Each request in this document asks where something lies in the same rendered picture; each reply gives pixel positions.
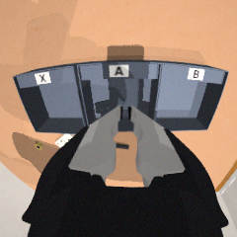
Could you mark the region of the grey three-compartment bin rack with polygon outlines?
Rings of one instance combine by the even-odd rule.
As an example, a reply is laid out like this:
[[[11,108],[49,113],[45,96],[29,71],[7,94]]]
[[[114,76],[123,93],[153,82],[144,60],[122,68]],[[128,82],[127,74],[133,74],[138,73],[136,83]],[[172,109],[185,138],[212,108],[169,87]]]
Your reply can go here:
[[[187,62],[101,60],[38,68],[13,79],[35,132],[76,134],[117,106],[118,132],[133,132],[129,106],[171,131],[208,130],[228,74]]]

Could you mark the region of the white domino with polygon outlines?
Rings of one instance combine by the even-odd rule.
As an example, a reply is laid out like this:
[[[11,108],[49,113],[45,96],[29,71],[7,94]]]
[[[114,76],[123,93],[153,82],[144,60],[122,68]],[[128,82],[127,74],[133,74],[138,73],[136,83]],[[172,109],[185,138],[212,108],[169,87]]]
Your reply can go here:
[[[55,144],[59,147],[63,146],[68,139],[72,138],[74,134],[63,134],[59,139],[55,141]]]

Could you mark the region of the dark grey bolt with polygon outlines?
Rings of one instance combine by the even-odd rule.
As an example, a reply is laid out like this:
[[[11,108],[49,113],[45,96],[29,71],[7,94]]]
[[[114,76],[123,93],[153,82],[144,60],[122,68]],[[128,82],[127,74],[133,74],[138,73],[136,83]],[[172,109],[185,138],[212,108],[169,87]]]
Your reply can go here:
[[[129,148],[129,145],[117,144],[117,148],[120,148],[120,149],[128,149],[128,148]]]

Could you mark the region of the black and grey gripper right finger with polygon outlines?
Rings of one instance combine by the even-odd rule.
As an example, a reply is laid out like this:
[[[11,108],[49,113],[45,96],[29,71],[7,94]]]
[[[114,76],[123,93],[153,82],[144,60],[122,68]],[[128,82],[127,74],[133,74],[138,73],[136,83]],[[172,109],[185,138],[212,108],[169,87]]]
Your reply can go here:
[[[165,187],[197,196],[212,210],[220,227],[227,226],[229,222],[218,203],[212,180],[196,155],[168,128],[137,108],[128,107],[128,116],[137,137],[135,163],[143,187],[149,187],[154,177],[161,176]]]

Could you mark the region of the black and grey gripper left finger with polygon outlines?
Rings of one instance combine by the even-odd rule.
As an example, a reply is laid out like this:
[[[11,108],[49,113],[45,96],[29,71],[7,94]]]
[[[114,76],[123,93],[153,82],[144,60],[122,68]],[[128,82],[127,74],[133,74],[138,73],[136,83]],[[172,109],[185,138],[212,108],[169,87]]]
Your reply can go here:
[[[22,216],[32,223],[43,204],[70,187],[90,184],[92,175],[106,182],[116,169],[117,145],[122,106],[118,106],[89,126],[84,126],[50,158],[44,167],[34,197]]]

